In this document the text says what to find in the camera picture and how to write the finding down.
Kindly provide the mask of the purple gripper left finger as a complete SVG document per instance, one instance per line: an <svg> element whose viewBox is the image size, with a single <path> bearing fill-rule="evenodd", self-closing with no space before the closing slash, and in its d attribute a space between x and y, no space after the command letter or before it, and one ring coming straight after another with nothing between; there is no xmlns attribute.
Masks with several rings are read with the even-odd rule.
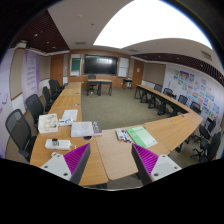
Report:
<svg viewBox="0 0 224 224"><path fill-rule="evenodd" d="M41 169L79 184L90 152L90 144L82 145L65 155L54 152L52 157L41 166Z"/></svg>

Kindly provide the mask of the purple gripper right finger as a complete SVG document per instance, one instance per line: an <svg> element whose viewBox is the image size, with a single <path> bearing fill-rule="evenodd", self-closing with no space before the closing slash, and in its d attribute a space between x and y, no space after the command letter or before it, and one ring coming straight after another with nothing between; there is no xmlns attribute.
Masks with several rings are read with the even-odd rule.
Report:
<svg viewBox="0 0 224 224"><path fill-rule="evenodd" d="M131 153L143 185L181 170L181 167L167 155L158 156L137 144L132 144Z"/></svg>

